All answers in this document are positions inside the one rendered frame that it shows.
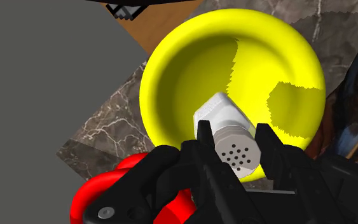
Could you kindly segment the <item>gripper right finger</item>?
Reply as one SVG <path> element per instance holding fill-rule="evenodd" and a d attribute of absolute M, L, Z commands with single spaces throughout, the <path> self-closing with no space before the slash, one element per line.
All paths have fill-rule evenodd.
<path fill-rule="evenodd" d="M 256 127 L 271 193 L 254 194 L 267 224 L 358 224 L 358 164 L 338 155 L 309 158 L 283 144 L 266 123 Z"/>

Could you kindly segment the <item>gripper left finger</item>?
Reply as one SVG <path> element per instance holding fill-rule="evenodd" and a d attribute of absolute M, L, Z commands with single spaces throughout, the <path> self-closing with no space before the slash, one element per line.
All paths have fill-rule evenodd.
<path fill-rule="evenodd" d="M 179 191 L 189 189 L 195 211 L 183 224 L 260 224 L 260 213 L 236 172 L 258 164 L 260 150 L 242 127 L 215 134 L 198 123 L 197 139 L 161 145 L 111 185 L 82 214 L 83 224 L 152 224 Z"/>

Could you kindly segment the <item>white salt shaker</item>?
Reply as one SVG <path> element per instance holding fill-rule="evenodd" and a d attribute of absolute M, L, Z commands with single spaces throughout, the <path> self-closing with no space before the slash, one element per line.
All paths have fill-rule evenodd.
<path fill-rule="evenodd" d="M 194 134 L 200 120 L 209 121 L 219 158 L 230 165 L 238 179 L 249 177 L 260 163 L 261 151 L 254 139 L 256 128 L 242 110 L 218 92 L 195 111 Z"/>

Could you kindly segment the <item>yellow bowl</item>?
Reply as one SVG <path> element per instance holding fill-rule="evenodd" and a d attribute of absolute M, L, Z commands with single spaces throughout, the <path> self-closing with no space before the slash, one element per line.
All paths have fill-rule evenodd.
<path fill-rule="evenodd" d="M 149 58 L 139 105 L 151 142 L 179 147 L 194 139 L 199 109 L 219 95 L 251 125 L 267 123 L 284 144 L 305 149 L 322 120 L 326 86 L 314 50 L 291 25 L 222 9 L 176 27 Z"/>

